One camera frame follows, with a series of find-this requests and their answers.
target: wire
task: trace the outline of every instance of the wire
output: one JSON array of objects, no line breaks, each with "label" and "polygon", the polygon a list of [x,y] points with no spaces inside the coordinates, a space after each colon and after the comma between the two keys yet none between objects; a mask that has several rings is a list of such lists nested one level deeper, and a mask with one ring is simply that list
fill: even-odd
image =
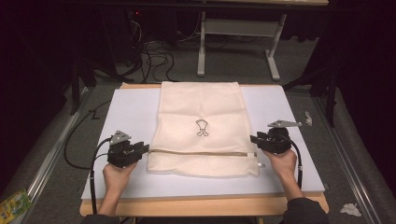
[{"label": "wire", "polygon": [[139,23],[135,21],[130,21],[130,22],[134,24],[134,32],[132,33],[132,36],[134,36],[134,34],[136,33],[136,27],[139,27],[139,39],[137,40],[137,42],[140,42],[140,40],[142,39],[142,27],[140,26]]},{"label": "wire", "polygon": [[92,163],[91,163],[91,168],[90,168],[90,189],[91,189],[91,201],[92,201],[92,212],[94,214],[97,214],[97,209],[96,209],[96,192],[95,192],[95,171],[93,170],[93,166],[95,165],[95,161],[97,158],[105,155],[102,154],[98,157],[96,157],[96,154],[98,153],[100,147],[111,140],[111,137],[103,140],[99,146],[96,148],[95,152],[93,153],[93,158],[92,158]]},{"label": "wire", "polygon": [[225,46],[227,46],[227,44],[229,43],[229,41],[230,41],[230,37],[228,37],[228,36],[223,36],[223,35],[209,35],[208,37],[222,37],[219,41],[217,41],[217,42],[220,42],[220,41],[222,41],[222,40],[224,40],[225,39],[225,43],[223,43],[222,45],[220,45],[219,47],[210,47],[210,46],[208,46],[207,44],[206,44],[206,42],[205,42],[205,46],[208,48],[208,49],[222,49],[222,48],[224,48]]},{"label": "wire", "polygon": [[126,217],[123,221],[120,222],[120,224],[124,224],[126,221],[128,221],[130,218]]},{"label": "wire", "polygon": [[199,24],[200,24],[200,21],[201,21],[201,13],[202,12],[198,13],[198,20],[197,20],[197,23],[195,25],[195,29],[191,33],[191,35],[189,37],[185,38],[185,39],[178,40],[177,42],[183,42],[183,41],[186,41],[186,40],[194,39],[195,37],[199,36],[199,35],[196,35],[195,33],[197,32]]},{"label": "wire", "polygon": [[70,141],[71,136],[72,136],[73,133],[76,131],[76,129],[79,127],[79,125],[81,125],[81,123],[82,123],[90,114],[96,113],[96,110],[97,110],[98,108],[100,108],[101,106],[103,106],[103,105],[109,103],[110,101],[111,101],[111,100],[105,101],[105,102],[103,102],[102,104],[100,104],[99,106],[97,106],[96,108],[94,108],[94,109],[92,109],[92,110],[89,110],[89,113],[88,113],[87,115],[85,115],[85,116],[81,119],[81,121],[80,121],[78,124],[75,125],[75,127],[72,129],[72,131],[69,133],[69,135],[67,135],[67,138],[66,138],[65,143],[64,143],[64,160],[65,160],[65,161],[67,162],[67,164],[69,164],[70,166],[72,166],[72,167],[74,167],[74,168],[77,168],[77,169],[81,169],[81,170],[90,170],[90,169],[91,169],[90,167],[84,167],[84,166],[79,166],[79,165],[73,164],[73,163],[67,158],[67,146],[68,146],[68,144],[69,144],[69,141]]},{"label": "wire", "polygon": [[257,41],[260,41],[261,39],[263,39],[263,36],[249,36],[251,38],[251,40],[243,40],[243,38],[248,38],[247,36],[241,36],[241,35],[237,35],[237,36],[230,36],[230,40],[234,41],[234,42],[239,42],[239,43],[244,43],[244,44],[249,44],[249,43],[254,43]]},{"label": "wire", "polygon": [[297,159],[298,159],[298,164],[297,164],[297,167],[298,167],[297,184],[298,184],[298,187],[301,188],[303,186],[303,162],[302,162],[302,159],[301,159],[300,149],[298,149],[297,145],[292,140],[290,140],[289,138],[283,136],[282,134],[278,134],[278,135],[281,136],[282,138],[284,138],[285,140],[287,140],[288,142],[290,142],[294,146],[294,148],[296,149]]},{"label": "wire", "polygon": [[105,156],[105,155],[107,155],[107,154],[108,154],[108,153],[100,154],[99,156],[95,157],[95,159],[97,160],[99,157]]},{"label": "wire", "polygon": [[195,39],[196,37],[199,37],[200,35],[195,35],[195,36],[193,36],[193,37],[191,37],[191,38],[188,38],[188,39],[183,39],[183,40],[179,40],[179,44],[181,44],[181,45],[183,45],[183,46],[187,46],[187,47],[195,47],[195,46],[198,46],[198,45],[200,45],[200,43],[201,43],[201,40],[200,39],[197,39],[197,40],[194,40],[194,42],[192,42],[191,44],[186,44],[189,40],[193,40],[193,39]]},{"label": "wire", "polygon": [[[149,71],[150,71],[151,67],[153,67],[152,75],[153,75],[154,79],[161,82],[162,80],[159,80],[157,78],[156,71],[160,66],[166,65],[169,62],[171,62],[171,65],[166,69],[165,76],[168,81],[178,82],[177,80],[174,80],[169,77],[169,72],[172,70],[172,68],[175,65],[175,58],[174,58],[173,54],[170,52],[158,51],[158,49],[160,49],[163,46],[163,42],[160,42],[161,45],[158,48],[156,48],[155,50],[152,49],[151,50],[152,52],[149,52],[149,44],[152,44],[152,43],[159,43],[159,42],[146,43],[146,47],[145,47],[146,52],[144,52],[144,54],[148,55],[148,58],[146,59],[146,64],[148,65],[148,73],[146,75],[143,74],[143,78],[144,78],[143,83],[147,83],[147,79],[149,77]],[[162,61],[159,63],[153,64],[153,59],[162,59]]]}]

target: drawn symbol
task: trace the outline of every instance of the drawn symbol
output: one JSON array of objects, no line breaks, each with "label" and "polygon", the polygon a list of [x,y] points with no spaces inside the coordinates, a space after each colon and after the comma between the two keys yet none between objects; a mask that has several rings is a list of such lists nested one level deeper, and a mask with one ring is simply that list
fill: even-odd
[{"label": "drawn symbol", "polygon": [[202,135],[203,135],[203,136],[208,136],[209,133],[206,132],[206,125],[207,125],[206,120],[204,120],[204,119],[198,119],[198,120],[195,121],[195,122],[198,124],[199,129],[200,129],[200,132],[198,132],[197,135],[198,135],[198,136],[202,136]]}]

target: white table surface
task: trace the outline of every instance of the white table surface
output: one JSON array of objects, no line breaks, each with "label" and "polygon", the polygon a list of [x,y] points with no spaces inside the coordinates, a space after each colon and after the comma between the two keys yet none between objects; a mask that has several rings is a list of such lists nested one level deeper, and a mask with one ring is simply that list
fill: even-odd
[{"label": "white table surface", "polygon": [[[280,86],[241,87],[245,96],[247,112],[250,117],[252,135],[257,131],[267,133],[267,124],[283,119],[295,121],[285,92]],[[157,125],[157,110],[161,89],[119,89],[115,90],[106,117],[99,142],[113,135],[116,130],[132,136],[131,143],[144,141],[149,144]],[[304,167],[304,192],[323,192],[324,188],[318,171],[312,162],[304,139],[298,127],[288,128],[290,138],[300,149]],[[98,155],[107,153],[109,144],[105,143]],[[173,174],[152,174],[147,170],[148,154],[143,156],[132,172],[127,189],[121,198],[149,199],[189,196],[227,196],[247,194],[271,194],[283,192],[279,180],[274,174],[269,160],[258,149],[260,168],[259,176],[242,176],[227,178],[189,177]],[[107,164],[107,156],[100,157],[94,165],[96,197],[105,195],[105,181],[102,175]],[[90,185],[87,180],[82,200],[90,199]]]}]

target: black cable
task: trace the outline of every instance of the black cable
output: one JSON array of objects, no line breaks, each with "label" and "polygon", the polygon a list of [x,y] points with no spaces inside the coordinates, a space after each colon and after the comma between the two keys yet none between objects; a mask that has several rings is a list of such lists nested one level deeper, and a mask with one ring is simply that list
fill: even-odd
[{"label": "black cable", "polygon": [[236,39],[236,38],[233,38],[232,36],[230,36],[229,38],[230,38],[230,40],[232,40],[234,42],[250,44],[250,43],[257,42],[257,41],[263,39],[264,37],[263,36],[253,36],[251,40],[242,40],[242,38],[241,39]]},{"label": "black cable", "polygon": [[76,129],[78,128],[78,126],[79,126],[90,114],[95,113],[96,110],[97,110],[99,107],[101,107],[101,106],[103,106],[103,105],[109,103],[110,101],[111,101],[111,100],[105,101],[104,103],[100,104],[100,105],[97,106],[96,108],[94,108],[94,109],[92,109],[92,110],[89,110],[89,113],[88,113],[87,115],[85,115],[84,118],[82,118],[81,121],[80,121],[78,124],[75,125],[75,127],[72,129],[72,131],[69,133],[69,135],[67,135],[67,138],[66,138],[66,140],[65,140],[65,142],[64,142],[64,160],[65,160],[65,161],[67,162],[67,164],[69,164],[70,166],[72,166],[72,167],[74,167],[74,168],[77,168],[77,169],[81,169],[81,170],[90,170],[90,169],[91,169],[90,167],[84,167],[84,166],[79,166],[79,165],[73,164],[73,163],[67,158],[67,145],[68,145],[68,143],[69,143],[69,141],[70,141],[71,136],[72,136],[73,133],[76,131]]},{"label": "black cable", "polygon": [[92,212],[94,214],[97,214],[97,209],[96,209],[96,192],[95,192],[95,171],[93,170],[93,166],[95,165],[95,161],[97,158],[100,156],[103,156],[105,154],[102,154],[98,157],[96,157],[96,154],[98,153],[100,147],[111,140],[111,137],[103,140],[99,146],[96,148],[95,152],[93,153],[93,158],[92,158],[92,163],[91,163],[91,168],[90,168],[90,189],[91,189],[91,201],[92,201]]},{"label": "black cable", "polygon": [[195,47],[195,46],[200,45],[200,43],[201,43],[201,39],[197,40],[197,37],[201,37],[201,36],[195,35],[192,37],[188,37],[186,39],[181,39],[181,40],[178,40],[177,43],[180,45],[186,46],[186,47]]},{"label": "black cable", "polygon": [[[156,44],[156,43],[159,43],[160,45],[157,48],[155,48],[155,49],[149,49],[149,44]],[[148,45],[147,49],[150,50],[150,51],[157,51],[157,50],[163,48],[163,43],[164,43],[164,41],[150,41],[150,42],[146,43]]]},{"label": "black cable", "polygon": [[99,157],[105,156],[105,155],[107,155],[107,154],[108,154],[108,153],[100,154],[99,156],[95,157],[95,159],[97,160]]},{"label": "black cable", "polygon": [[148,44],[145,44],[145,50],[146,50],[146,54],[148,55],[149,66],[146,75],[143,73],[143,68],[142,68],[142,74],[143,74],[142,84],[147,84],[147,79],[149,78],[149,71],[151,70],[151,57],[149,55]]},{"label": "black cable", "polygon": [[199,28],[199,24],[200,24],[200,21],[201,21],[201,14],[202,14],[201,11],[198,12],[197,23],[196,23],[195,29],[194,29],[194,31],[192,31],[191,35],[189,35],[189,37],[187,37],[187,38],[179,39],[179,40],[177,41],[177,43],[179,43],[179,44],[181,44],[181,45],[184,45],[184,46],[196,46],[196,45],[198,45],[198,44],[200,43],[200,41],[198,41],[198,42],[196,42],[196,43],[193,44],[193,45],[186,45],[186,44],[183,44],[183,41],[188,41],[188,40],[194,39],[194,38],[196,38],[196,37],[198,37],[198,36],[201,36],[201,35],[196,35],[196,34],[195,34],[195,33],[197,32],[198,28]]},{"label": "black cable", "polygon": [[219,47],[210,47],[210,46],[208,46],[207,45],[207,43],[205,43],[205,47],[207,47],[208,49],[222,49],[222,48],[224,48],[225,46],[227,46],[227,44],[228,44],[228,42],[230,41],[230,37],[228,37],[228,36],[220,36],[220,37],[222,37],[222,38],[220,38],[220,41],[222,41],[223,39],[225,39],[225,43],[224,44],[222,44],[221,46],[219,46]]},{"label": "black cable", "polygon": [[[144,78],[143,83],[147,83],[147,78],[149,77],[149,71],[150,71],[151,67],[153,67],[152,75],[153,75],[154,79],[156,79],[157,81],[161,81],[161,80],[159,80],[156,77],[155,71],[160,66],[169,63],[170,60],[168,59],[168,56],[171,58],[171,66],[168,67],[168,69],[165,72],[166,78],[168,79],[168,81],[178,82],[177,80],[174,80],[174,79],[169,77],[169,72],[171,71],[171,69],[175,65],[175,58],[174,58],[172,53],[170,53],[170,52],[160,52],[158,50],[154,50],[153,52],[149,52],[149,43],[147,43],[147,45],[146,45],[146,52],[143,52],[143,53],[148,55],[148,58],[146,59],[146,64],[148,65],[148,68],[149,68],[148,73],[146,75],[143,75],[143,78]],[[155,58],[162,58],[163,61],[158,63],[158,64],[153,64],[152,59],[155,59]]]},{"label": "black cable", "polygon": [[123,221],[120,222],[120,224],[124,224],[126,221],[128,221],[130,218],[126,217]]},{"label": "black cable", "polygon": [[297,168],[298,168],[297,184],[298,184],[298,187],[301,188],[303,186],[303,162],[301,159],[300,149],[298,149],[297,145],[291,139],[289,139],[281,134],[278,134],[278,135],[281,136],[282,138],[284,138],[285,140],[287,140],[288,142],[290,142],[291,145],[294,146],[294,148],[296,149],[297,160],[298,160],[298,163],[297,163]]}]

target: fabric bag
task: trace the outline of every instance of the fabric bag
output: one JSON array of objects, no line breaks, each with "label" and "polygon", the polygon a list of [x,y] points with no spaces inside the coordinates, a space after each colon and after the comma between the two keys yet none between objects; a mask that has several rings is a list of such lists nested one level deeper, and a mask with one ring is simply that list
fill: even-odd
[{"label": "fabric bag", "polygon": [[256,148],[238,83],[163,82],[150,172],[258,175]]}]

